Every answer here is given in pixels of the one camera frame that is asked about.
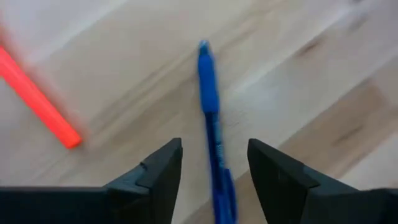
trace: table surface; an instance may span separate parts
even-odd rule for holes
[[[181,137],[174,223],[198,222],[210,184],[196,60],[208,39],[243,222],[244,205],[259,211],[249,138],[360,189],[397,187],[397,1],[26,4],[0,2],[0,40],[84,143],[63,148],[0,82],[0,185],[104,185]]]

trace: light wood surface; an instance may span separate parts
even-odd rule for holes
[[[1,185],[104,185],[181,137],[174,223],[211,222],[196,74],[209,39],[242,223],[265,222],[249,138],[360,189],[396,186],[395,0],[79,2],[26,17],[1,2],[2,41],[85,139],[64,149],[0,82]]]

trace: blue pen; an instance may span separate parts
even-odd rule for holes
[[[209,43],[203,40],[199,45],[198,73],[201,108],[206,119],[215,223],[233,224],[237,222],[236,196],[231,172],[225,168],[224,163],[220,100],[214,66]]]

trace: pen cap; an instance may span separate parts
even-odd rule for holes
[[[202,110],[204,113],[217,113],[220,109],[220,103],[214,59],[210,45],[205,40],[201,41],[199,45],[198,73]]]

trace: orange marker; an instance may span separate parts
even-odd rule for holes
[[[0,46],[0,75],[35,112],[62,144],[71,149],[81,143],[79,134],[67,123],[36,85]]]

